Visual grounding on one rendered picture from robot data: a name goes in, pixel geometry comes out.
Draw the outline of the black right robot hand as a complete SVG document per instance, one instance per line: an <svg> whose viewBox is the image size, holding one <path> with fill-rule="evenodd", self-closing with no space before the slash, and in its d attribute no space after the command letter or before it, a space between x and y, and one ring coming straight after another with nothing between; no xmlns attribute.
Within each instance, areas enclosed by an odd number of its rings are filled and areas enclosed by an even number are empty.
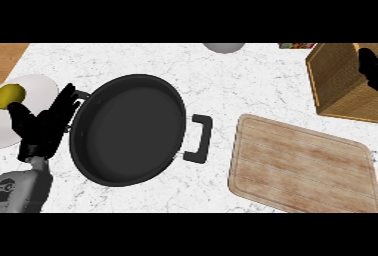
<svg viewBox="0 0 378 256"><path fill-rule="evenodd" d="M359 49L359 72L368 79L368 86L378 91L378 57L368 48Z"/></svg>

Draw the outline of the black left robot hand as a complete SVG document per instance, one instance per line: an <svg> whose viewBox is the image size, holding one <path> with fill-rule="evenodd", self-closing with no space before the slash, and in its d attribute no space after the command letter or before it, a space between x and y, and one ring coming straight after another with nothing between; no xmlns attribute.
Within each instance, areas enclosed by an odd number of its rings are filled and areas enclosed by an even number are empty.
<svg viewBox="0 0 378 256"><path fill-rule="evenodd" d="M57 153L67 125L80 106L76 86L69 84L48 110L35 115L23 103L8 106L12 129L21 137L18 160L51 159Z"/></svg>

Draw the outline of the wicker basket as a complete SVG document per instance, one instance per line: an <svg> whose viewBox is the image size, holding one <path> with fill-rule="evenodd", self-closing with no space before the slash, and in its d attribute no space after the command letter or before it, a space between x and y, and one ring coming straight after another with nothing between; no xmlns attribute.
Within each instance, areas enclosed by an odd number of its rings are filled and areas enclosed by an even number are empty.
<svg viewBox="0 0 378 256"><path fill-rule="evenodd" d="M306 58L317 113L378 123L378 90L359 72L359 49L378 43L318 43Z"/></svg>

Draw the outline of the wooden cutting board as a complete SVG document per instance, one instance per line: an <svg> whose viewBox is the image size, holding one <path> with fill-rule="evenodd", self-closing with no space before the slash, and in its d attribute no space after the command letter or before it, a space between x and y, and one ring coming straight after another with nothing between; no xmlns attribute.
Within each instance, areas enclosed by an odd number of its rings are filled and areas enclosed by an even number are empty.
<svg viewBox="0 0 378 256"><path fill-rule="evenodd" d="M378 212L371 151L359 142L246 114L229 190L287 212Z"/></svg>

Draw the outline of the white plate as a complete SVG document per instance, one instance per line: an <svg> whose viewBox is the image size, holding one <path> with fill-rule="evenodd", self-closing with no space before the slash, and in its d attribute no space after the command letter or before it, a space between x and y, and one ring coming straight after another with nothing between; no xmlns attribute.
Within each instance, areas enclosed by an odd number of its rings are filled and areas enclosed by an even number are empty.
<svg viewBox="0 0 378 256"><path fill-rule="evenodd" d="M60 94L60 87L55 81L45 75L30 74L11 79L0 85L20 84L26 91L26 99L23 104L32 110L35 115L46 110ZM21 141L21 137L12 130L11 115L7 110L0 109L0 149L15 145Z"/></svg>

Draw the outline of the yellow-green fruit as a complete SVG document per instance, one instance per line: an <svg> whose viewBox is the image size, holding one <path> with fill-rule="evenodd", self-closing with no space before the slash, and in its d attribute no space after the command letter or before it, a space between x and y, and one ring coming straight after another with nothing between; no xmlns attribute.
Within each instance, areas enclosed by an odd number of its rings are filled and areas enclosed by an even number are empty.
<svg viewBox="0 0 378 256"><path fill-rule="evenodd" d="M21 103L26 99L27 91L20 84L7 84L0 88L0 109L7 110L14 102Z"/></svg>

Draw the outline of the red patterned box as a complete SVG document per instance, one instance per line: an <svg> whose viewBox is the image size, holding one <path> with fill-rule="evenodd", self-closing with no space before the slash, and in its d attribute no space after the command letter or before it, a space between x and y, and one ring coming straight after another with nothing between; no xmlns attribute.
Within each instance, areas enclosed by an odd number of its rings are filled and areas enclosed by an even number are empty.
<svg viewBox="0 0 378 256"><path fill-rule="evenodd" d="M312 49L317 43L280 43L280 49Z"/></svg>

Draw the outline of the brown wooden surface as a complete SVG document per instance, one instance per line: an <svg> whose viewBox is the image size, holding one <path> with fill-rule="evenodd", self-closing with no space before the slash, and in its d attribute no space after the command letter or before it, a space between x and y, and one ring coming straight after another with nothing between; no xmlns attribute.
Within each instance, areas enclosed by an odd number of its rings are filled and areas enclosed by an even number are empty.
<svg viewBox="0 0 378 256"><path fill-rule="evenodd" d="M7 81L29 46L29 43L0 43L0 84Z"/></svg>

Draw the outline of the grey round object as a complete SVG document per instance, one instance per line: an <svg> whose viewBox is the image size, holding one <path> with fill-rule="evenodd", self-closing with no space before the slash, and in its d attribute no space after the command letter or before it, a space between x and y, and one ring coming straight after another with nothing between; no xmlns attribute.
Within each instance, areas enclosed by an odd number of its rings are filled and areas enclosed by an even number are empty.
<svg viewBox="0 0 378 256"><path fill-rule="evenodd" d="M241 50L244 43L206 43L204 46L216 53L229 54Z"/></svg>

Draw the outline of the black two-handled pan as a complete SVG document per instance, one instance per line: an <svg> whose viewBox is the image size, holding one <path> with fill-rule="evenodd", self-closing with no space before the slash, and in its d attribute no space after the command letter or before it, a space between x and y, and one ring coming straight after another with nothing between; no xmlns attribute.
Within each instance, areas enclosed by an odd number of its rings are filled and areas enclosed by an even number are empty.
<svg viewBox="0 0 378 256"><path fill-rule="evenodd" d="M184 159L207 161L213 118L187 114L166 80L132 74L77 95L83 103L70 127L70 152L92 182L125 187L160 175L181 153L188 121L203 125L203 134L198 150L185 152Z"/></svg>

